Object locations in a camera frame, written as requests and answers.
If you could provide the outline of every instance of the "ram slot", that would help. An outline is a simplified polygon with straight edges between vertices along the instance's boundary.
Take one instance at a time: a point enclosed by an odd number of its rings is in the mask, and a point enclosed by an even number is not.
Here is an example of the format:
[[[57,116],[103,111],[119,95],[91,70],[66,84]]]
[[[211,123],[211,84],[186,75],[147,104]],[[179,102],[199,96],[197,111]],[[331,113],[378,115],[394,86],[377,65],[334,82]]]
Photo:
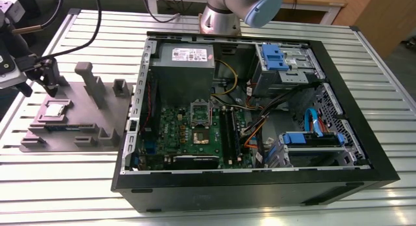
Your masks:
[[[238,131],[237,131],[237,124],[235,124],[235,119],[234,119],[234,111],[230,110],[229,113],[230,113],[230,118],[231,118],[231,121],[233,121],[233,127],[231,127],[231,129],[233,129],[231,135],[233,135],[233,140],[234,140],[233,141],[233,147],[234,147],[234,156],[233,156],[233,158],[234,158],[234,160],[237,160],[237,157],[239,156],[239,153],[241,153],[241,151],[239,151],[239,135],[238,135]]]
[[[225,121],[226,121],[226,137],[227,137],[227,149],[229,149],[229,155],[230,155],[230,160],[233,163],[235,163],[235,153],[234,153],[234,130],[235,130],[235,125],[234,125],[234,119],[233,119],[233,111],[231,109],[227,109],[225,112]]]
[[[227,164],[231,160],[230,157],[230,143],[229,143],[229,137],[227,137],[227,129],[226,129],[226,112],[225,109],[219,112],[219,132],[221,132],[221,147],[222,147],[222,159],[223,164]]]

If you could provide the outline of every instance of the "power supply label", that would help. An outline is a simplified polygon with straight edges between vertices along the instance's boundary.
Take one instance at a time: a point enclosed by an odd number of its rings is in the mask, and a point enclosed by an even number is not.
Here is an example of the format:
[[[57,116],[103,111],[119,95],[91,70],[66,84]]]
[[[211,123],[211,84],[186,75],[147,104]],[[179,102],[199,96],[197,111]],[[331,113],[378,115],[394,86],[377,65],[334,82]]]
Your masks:
[[[173,61],[207,61],[206,49],[174,48]]]

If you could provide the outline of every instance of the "table leg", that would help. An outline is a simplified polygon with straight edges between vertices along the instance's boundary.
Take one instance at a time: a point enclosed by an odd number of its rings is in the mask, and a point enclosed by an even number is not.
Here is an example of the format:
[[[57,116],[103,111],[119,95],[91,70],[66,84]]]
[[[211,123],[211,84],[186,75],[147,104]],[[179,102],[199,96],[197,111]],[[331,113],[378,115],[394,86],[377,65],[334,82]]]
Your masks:
[[[322,20],[319,21],[321,25],[330,25],[333,20],[337,17],[337,13],[339,11],[339,7],[330,7],[329,10],[325,12]]]

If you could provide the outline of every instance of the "3d-printed holder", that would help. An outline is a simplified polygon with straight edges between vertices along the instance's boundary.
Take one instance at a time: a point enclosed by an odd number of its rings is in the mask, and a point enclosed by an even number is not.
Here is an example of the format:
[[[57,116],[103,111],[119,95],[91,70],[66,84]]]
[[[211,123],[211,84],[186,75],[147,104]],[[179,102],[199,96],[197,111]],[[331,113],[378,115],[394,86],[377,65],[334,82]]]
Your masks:
[[[55,97],[46,96],[21,141],[19,151],[118,150],[131,84],[122,79],[102,83],[99,77],[91,75],[89,62],[77,63],[75,73],[83,82],[67,83],[61,77]],[[46,113],[50,105],[54,110]]]

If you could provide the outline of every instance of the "slotted metal table surface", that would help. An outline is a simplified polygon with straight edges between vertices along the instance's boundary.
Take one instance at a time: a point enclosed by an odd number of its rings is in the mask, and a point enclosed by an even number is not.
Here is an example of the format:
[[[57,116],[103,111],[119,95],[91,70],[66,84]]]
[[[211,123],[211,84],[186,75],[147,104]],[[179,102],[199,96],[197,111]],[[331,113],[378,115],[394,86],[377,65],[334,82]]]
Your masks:
[[[95,11],[67,15],[45,54],[83,44],[94,30]],[[135,82],[146,31],[198,32],[197,17],[155,23],[147,14],[103,12],[91,45],[58,56],[67,81],[78,61],[93,63],[102,81]],[[261,29],[241,25],[257,37],[322,41],[337,70],[375,133],[401,180],[327,206],[203,212],[137,213],[109,191],[115,152],[21,153],[19,140],[45,93],[34,84],[19,95],[0,124],[0,224],[97,225],[409,225],[416,224],[416,104],[359,32],[349,27],[271,22]]]

